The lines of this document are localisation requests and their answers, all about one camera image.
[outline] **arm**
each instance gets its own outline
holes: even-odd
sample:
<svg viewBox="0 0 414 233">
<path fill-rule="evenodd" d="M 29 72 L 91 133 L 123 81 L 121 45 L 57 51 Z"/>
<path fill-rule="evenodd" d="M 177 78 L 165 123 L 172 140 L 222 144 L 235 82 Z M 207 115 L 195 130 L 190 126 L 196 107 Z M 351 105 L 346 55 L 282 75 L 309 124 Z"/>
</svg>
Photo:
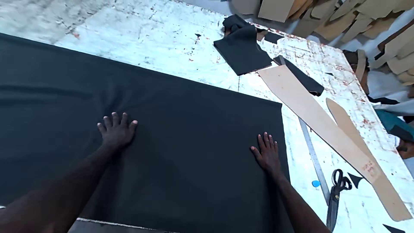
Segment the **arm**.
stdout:
<svg viewBox="0 0 414 233">
<path fill-rule="evenodd" d="M 277 142 L 273 142 L 272 136 L 264 133 L 264 139 L 258 135 L 260 151 L 252 146 L 250 149 L 256 157 L 257 162 L 273 179 L 279 188 L 283 205 L 289 215 L 290 222 L 296 233 L 315 232 L 329 233 L 325 224 L 315 214 L 312 208 L 303 200 L 298 192 L 292 187 L 280 169 Z"/>
<path fill-rule="evenodd" d="M 63 178 L 34 190 L 7 206 L 0 215 L 0 232 L 66 233 L 92 193 L 106 167 L 122 147 L 130 143 L 137 121 L 127 125 L 127 114 L 119 121 L 112 113 L 113 124 L 104 117 L 98 123 L 103 143 Z"/>
</svg>

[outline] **right hand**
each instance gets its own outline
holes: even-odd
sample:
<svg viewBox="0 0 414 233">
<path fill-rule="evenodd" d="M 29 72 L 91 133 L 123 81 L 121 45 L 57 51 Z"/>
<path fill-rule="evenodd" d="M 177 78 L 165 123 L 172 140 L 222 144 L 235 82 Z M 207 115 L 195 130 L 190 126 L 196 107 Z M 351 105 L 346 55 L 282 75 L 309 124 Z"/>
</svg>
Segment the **right hand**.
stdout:
<svg viewBox="0 0 414 233">
<path fill-rule="evenodd" d="M 134 120 L 130 124 L 127 124 L 128 115 L 123 113 L 122 119 L 119 120 L 116 112 L 112 113 L 112 122 L 107 116 L 103 118 L 105 127 L 102 123 L 98 123 L 98 129 L 102 134 L 103 146 L 118 150 L 131 142 L 138 124 L 137 121 Z"/>
<path fill-rule="evenodd" d="M 264 139 L 262 139 L 260 134 L 258 135 L 260 152 L 254 146 L 250 147 L 250 149 L 263 170 L 268 172 L 270 175 L 282 175 L 277 142 L 274 142 L 272 136 L 267 135 L 267 132 L 263 134 L 263 137 Z"/>
</svg>

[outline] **metal ruler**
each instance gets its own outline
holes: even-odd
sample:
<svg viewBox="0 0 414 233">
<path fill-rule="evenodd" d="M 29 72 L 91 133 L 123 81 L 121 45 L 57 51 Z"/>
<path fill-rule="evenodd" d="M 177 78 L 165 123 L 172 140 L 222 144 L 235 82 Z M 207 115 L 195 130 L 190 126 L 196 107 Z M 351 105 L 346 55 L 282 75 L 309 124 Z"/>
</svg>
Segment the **metal ruler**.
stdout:
<svg viewBox="0 0 414 233">
<path fill-rule="evenodd" d="M 285 65 L 285 61 L 283 59 L 282 55 L 279 55 L 280 62 L 282 65 Z M 318 157 L 316 156 L 315 149 L 313 148 L 313 144 L 311 141 L 311 136 L 309 135 L 308 128 L 306 126 L 306 123 L 298 116 L 299 123 L 301 124 L 303 136 L 305 136 L 306 144 L 308 145 L 310 158 L 312 159 L 313 166 L 316 171 L 316 175 L 318 177 L 318 180 L 320 182 L 320 188 L 322 189 L 323 196 L 325 197 L 326 204 L 329 205 L 329 198 L 330 198 L 330 192 L 328 188 L 328 184 L 326 183 L 325 176 L 323 175 L 322 168 L 320 167 Z"/>
</svg>

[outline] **scissors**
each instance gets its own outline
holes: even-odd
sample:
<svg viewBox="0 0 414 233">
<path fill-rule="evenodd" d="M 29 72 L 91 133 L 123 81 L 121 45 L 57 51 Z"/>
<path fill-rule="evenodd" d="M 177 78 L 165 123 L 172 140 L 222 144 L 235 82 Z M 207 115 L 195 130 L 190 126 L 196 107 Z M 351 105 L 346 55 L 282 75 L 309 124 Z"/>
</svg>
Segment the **scissors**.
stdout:
<svg viewBox="0 0 414 233">
<path fill-rule="evenodd" d="M 332 182 L 334 183 L 334 186 L 332 186 L 331 188 L 331 194 L 329 197 L 328 205 L 328 215 L 326 217 L 326 226 L 331 232 L 333 232 L 335 228 L 336 219 L 338 215 L 339 193 L 342 190 L 352 189 L 351 181 L 348 179 L 348 177 L 344 177 L 344 173 L 341 169 L 336 169 L 332 173 Z"/>
</svg>

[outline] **white table surface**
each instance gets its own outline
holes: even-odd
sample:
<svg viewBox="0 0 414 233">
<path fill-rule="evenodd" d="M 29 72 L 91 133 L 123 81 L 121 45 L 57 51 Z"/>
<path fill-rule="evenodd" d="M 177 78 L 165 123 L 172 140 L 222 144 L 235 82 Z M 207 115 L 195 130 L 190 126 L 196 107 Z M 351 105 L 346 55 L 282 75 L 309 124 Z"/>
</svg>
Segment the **white table surface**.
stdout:
<svg viewBox="0 0 414 233">
<path fill-rule="evenodd" d="M 0 0 L 0 32 L 129 63 L 228 90 L 281 102 L 256 72 L 237 76 L 213 46 L 223 38 L 226 16 L 169 0 Z M 386 134 L 370 102 L 339 49 L 277 31 L 278 44 L 259 45 L 270 57 L 283 55 L 325 87 L 315 97 L 326 110 L 331 98 L 352 121 L 414 215 L 414 180 Z M 323 222 L 327 205 L 297 116 L 282 107 L 291 183 Z M 358 173 L 314 132 L 310 132 L 329 188 L 334 169 Z M 382 224 L 414 232 L 414 220 L 394 222 L 374 189 L 341 192 L 335 233 L 388 232 Z"/>
</svg>

